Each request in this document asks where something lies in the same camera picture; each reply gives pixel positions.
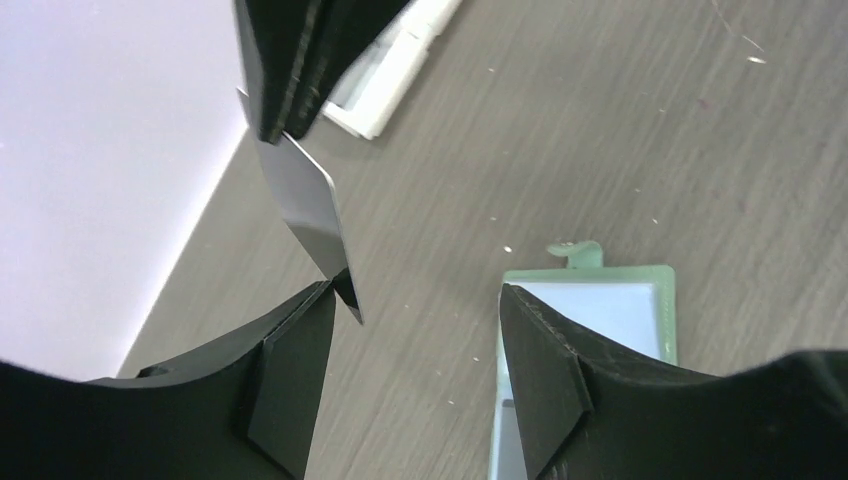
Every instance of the wood grain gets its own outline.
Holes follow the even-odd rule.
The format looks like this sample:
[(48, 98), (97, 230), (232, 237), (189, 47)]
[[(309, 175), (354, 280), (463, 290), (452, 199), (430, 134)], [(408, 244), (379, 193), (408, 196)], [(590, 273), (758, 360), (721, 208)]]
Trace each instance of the wood grain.
[[(848, 4), (717, 5), (466, 0), (381, 138), (314, 128), (366, 326), (339, 309), (309, 478), (484, 478), (500, 278), (555, 241), (672, 265), (686, 367), (848, 346)], [(245, 146), (125, 371), (320, 278), (263, 182)]]

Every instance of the metal blade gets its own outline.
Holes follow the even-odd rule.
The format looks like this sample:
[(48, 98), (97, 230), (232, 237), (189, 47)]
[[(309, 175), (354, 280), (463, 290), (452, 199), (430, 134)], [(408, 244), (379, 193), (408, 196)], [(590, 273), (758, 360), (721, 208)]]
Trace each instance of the metal blade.
[[(255, 118), (250, 114), (247, 94), (241, 90), (238, 93), (246, 117)], [(333, 179), (288, 134), (283, 134), (277, 145), (260, 141), (253, 125), (248, 134), (256, 143), (265, 179), (283, 220), (361, 324)]]

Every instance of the white wall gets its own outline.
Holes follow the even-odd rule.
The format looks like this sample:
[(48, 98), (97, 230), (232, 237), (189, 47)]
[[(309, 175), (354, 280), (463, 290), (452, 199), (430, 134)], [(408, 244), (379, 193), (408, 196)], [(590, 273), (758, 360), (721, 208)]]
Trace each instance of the white wall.
[(0, 0), (0, 358), (118, 371), (244, 132), (240, 84), (228, 0)]

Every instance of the black plastic part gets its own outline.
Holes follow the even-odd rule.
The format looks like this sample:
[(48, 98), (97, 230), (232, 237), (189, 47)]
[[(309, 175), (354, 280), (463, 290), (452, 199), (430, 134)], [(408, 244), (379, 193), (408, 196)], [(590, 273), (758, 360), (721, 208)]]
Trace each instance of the black plastic part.
[(334, 311), (317, 282), (134, 379), (0, 363), (0, 478), (302, 479)]
[(409, 0), (235, 0), (260, 141), (300, 139), (344, 72)]
[(721, 378), (651, 359), (520, 287), (500, 300), (528, 478), (848, 478), (848, 352)]

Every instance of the thin gray plate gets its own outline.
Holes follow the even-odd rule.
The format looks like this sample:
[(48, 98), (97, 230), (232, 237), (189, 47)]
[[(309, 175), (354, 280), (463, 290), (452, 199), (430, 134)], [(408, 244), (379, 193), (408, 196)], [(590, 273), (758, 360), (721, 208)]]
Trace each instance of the thin gray plate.
[[(242, 108), (248, 119), (250, 102), (239, 90)], [(312, 261), (328, 279), (336, 293), (362, 323), (359, 296), (354, 287), (344, 235), (339, 217), (333, 179), (288, 134), (272, 145), (260, 141), (251, 126), (248, 134), (259, 152), (259, 160), (271, 194), (282, 210), (283, 220)]]

